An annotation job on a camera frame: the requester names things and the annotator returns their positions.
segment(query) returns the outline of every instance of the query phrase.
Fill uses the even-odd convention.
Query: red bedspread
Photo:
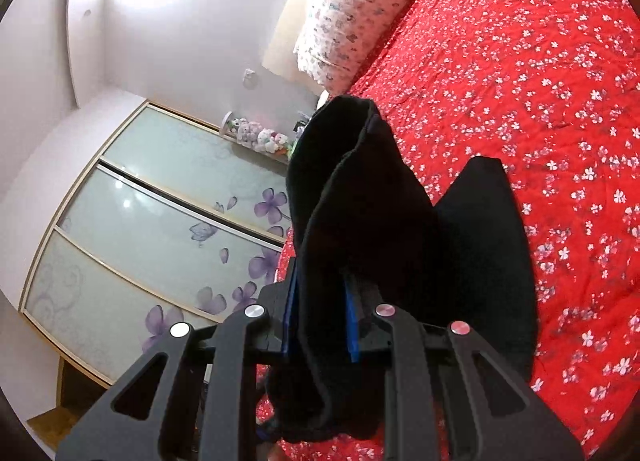
[[[504,163],[536,270],[531,386],[587,454],[640,385],[639,33],[626,0],[416,0],[351,89],[433,202],[469,157]],[[382,457],[343,437],[284,450]]]

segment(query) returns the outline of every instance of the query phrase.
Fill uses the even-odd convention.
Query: black garment
[[[339,96],[306,127],[287,192],[308,371],[270,372],[285,439],[366,437],[380,421],[382,373],[350,364],[347,353],[346,273],[375,283],[385,302],[421,322],[468,322],[530,377],[534,278],[500,160],[472,158],[433,206],[374,102]]]

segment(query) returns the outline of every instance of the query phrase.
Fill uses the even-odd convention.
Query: pillow
[[[376,41],[410,0],[309,0],[296,41],[298,68],[343,94]]]

